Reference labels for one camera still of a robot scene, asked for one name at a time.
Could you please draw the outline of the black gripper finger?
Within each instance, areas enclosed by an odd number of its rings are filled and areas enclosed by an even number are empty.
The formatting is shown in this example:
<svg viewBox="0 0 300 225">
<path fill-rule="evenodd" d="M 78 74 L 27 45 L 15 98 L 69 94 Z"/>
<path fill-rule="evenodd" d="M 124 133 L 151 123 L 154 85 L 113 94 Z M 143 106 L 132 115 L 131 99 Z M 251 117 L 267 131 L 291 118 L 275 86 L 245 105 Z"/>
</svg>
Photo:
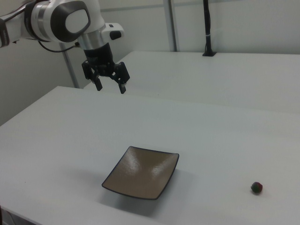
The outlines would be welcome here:
<svg viewBox="0 0 300 225">
<path fill-rule="evenodd" d="M 87 80 L 91 80 L 95 84 L 97 91 L 101 91 L 103 86 L 99 79 L 99 74 L 97 71 L 94 71 L 90 66 L 89 62 L 86 60 L 82 63 L 82 69 Z"/>
<path fill-rule="evenodd" d="M 124 94 L 126 92 L 126 83 L 130 79 L 125 63 L 114 64 L 112 74 L 109 77 L 118 84 L 121 94 Z"/>
</svg>

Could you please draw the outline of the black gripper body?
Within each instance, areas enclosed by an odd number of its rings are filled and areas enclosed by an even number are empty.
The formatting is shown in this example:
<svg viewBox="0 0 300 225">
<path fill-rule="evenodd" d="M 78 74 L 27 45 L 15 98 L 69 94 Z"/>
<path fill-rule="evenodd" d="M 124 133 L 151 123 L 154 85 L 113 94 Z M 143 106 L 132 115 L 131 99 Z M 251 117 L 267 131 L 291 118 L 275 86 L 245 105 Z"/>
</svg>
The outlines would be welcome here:
<svg viewBox="0 0 300 225">
<path fill-rule="evenodd" d="M 112 74 L 115 63 L 109 43 L 97 49 L 84 50 L 84 53 L 86 60 L 99 76 L 109 77 Z"/>
</svg>

